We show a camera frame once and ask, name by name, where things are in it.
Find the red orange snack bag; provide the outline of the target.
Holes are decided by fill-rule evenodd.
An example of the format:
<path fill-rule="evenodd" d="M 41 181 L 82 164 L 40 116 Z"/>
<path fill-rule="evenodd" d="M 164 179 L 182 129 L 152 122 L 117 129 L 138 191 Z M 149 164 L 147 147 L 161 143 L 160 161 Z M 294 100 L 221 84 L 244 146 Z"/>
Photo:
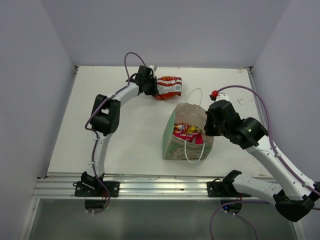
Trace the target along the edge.
<path fill-rule="evenodd" d="M 153 95 L 157 100 L 169 100 L 182 95 L 183 79 L 177 76 L 163 76 L 157 79 L 158 93 Z"/>

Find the green printed paper bag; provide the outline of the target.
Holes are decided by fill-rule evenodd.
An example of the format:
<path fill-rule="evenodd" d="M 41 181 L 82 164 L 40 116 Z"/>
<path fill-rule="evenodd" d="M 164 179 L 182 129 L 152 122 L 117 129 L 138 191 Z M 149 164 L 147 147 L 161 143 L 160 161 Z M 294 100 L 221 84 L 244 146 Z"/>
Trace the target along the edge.
<path fill-rule="evenodd" d="M 212 151 L 214 138 L 205 135 L 204 126 L 207 120 L 206 111 L 201 107 L 203 91 L 200 88 L 194 89 L 188 94 L 200 91 L 199 100 L 189 103 L 188 98 L 176 105 L 171 113 L 165 130 L 162 135 L 162 159 L 168 161 L 188 161 L 191 164 L 197 164 L 205 160 Z M 200 129 L 203 144 L 193 144 L 173 136 L 175 124 L 188 124 Z"/>

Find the orange Fox's candy bag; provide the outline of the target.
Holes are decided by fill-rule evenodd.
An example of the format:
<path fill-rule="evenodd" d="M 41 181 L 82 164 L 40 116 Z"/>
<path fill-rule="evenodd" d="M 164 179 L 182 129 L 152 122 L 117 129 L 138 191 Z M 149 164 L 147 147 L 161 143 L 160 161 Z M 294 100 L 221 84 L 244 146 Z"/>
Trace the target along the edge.
<path fill-rule="evenodd" d="M 173 133 L 174 134 L 197 134 L 200 132 L 200 129 L 197 126 L 189 125 L 186 123 L 178 123 L 174 125 Z"/>

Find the pink Real crisps bag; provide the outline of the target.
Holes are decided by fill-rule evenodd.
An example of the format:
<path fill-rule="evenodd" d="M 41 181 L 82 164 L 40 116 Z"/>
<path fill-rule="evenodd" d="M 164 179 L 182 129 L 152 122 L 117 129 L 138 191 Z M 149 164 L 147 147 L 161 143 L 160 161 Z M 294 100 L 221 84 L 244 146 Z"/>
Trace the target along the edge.
<path fill-rule="evenodd" d="M 173 133 L 173 136 L 186 141 L 188 143 L 192 143 L 195 145 L 202 145 L 204 143 L 203 137 L 200 133 L 191 133 L 191 134 L 186 134 L 186 133 Z"/>

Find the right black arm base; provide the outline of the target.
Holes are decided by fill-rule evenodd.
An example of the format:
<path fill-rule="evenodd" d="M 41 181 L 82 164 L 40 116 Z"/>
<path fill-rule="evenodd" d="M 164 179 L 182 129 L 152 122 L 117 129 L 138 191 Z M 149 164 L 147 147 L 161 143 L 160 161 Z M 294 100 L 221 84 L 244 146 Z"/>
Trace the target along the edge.
<path fill-rule="evenodd" d="M 230 180 L 216 178 L 206 183 L 209 198 L 234 197 L 237 195 Z"/>

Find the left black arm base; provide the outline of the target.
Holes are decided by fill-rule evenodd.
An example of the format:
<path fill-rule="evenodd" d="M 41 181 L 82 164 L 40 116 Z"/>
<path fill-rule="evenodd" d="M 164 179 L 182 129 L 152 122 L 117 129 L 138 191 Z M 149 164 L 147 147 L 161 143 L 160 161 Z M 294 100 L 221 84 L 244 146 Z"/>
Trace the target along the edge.
<path fill-rule="evenodd" d="M 117 198 L 120 191 L 120 182 L 104 181 L 103 184 L 109 190 L 109 197 Z M 85 185 L 81 181 L 72 184 L 75 187 L 74 195 L 76 197 L 103 197 L 106 196 L 106 189 L 98 184 L 96 188 Z"/>

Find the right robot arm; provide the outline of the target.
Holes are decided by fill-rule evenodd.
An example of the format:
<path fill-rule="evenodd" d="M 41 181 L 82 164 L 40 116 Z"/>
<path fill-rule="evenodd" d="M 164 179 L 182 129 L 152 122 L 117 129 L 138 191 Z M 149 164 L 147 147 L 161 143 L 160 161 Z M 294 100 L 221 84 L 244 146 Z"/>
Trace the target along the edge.
<path fill-rule="evenodd" d="M 275 206 L 287 220 L 298 222 L 305 217 L 320 198 L 319 182 L 314 182 L 299 171 L 281 152 L 275 153 L 267 129 L 255 118 L 241 118 L 231 102 L 218 100 L 205 112 L 204 126 L 209 137 L 222 136 L 255 157 L 275 178 L 270 183 L 232 170 L 221 182 L 207 183 L 220 196 L 240 194 L 259 198 Z"/>

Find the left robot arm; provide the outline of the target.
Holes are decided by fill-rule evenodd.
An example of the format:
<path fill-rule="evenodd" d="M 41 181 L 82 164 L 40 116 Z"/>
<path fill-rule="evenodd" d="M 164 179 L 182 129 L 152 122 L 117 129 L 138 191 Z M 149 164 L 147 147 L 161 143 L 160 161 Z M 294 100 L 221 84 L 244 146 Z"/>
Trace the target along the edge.
<path fill-rule="evenodd" d="M 88 170 L 81 175 L 81 183 L 92 196 L 99 196 L 107 189 L 103 183 L 106 153 L 120 123 L 121 107 L 140 94 L 152 96 L 158 92 L 154 69 L 141 65 L 137 73 L 131 75 L 116 92 L 96 96 L 91 115 L 85 124 L 85 129 L 94 133 L 95 140 Z"/>

